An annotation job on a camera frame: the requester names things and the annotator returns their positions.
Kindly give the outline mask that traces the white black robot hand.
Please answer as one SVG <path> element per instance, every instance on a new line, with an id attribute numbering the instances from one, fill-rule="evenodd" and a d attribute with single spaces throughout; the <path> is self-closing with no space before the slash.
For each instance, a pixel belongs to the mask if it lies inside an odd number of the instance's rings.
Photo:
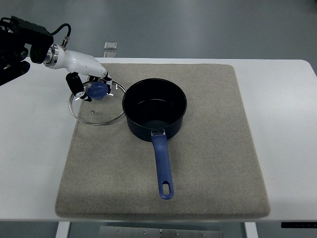
<path id="1" fill-rule="evenodd" d="M 64 50 L 53 44 L 44 65 L 51 69 L 65 68 L 69 72 L 66 82 L 77 100 L 101 100 L 111 93 L 112 78 L 93 56 Z"/>

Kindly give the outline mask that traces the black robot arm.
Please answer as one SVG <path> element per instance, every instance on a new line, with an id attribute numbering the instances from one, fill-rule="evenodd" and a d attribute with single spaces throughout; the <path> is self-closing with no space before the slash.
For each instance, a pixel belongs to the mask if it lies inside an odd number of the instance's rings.
<path id="1" fill-rule="evenodd" d="M 0 19 L 0 84 L 4 85 L 30 69 L 25 59 L 30 56 L 33 63 L 56 63 L 57 47 L 53 46 L 53 36 L 67 27 L 67 34 L 61 47 L 65 49 L 71 26 L 60 25 L 50 33 L 43 26 L 12 16 Z"/>

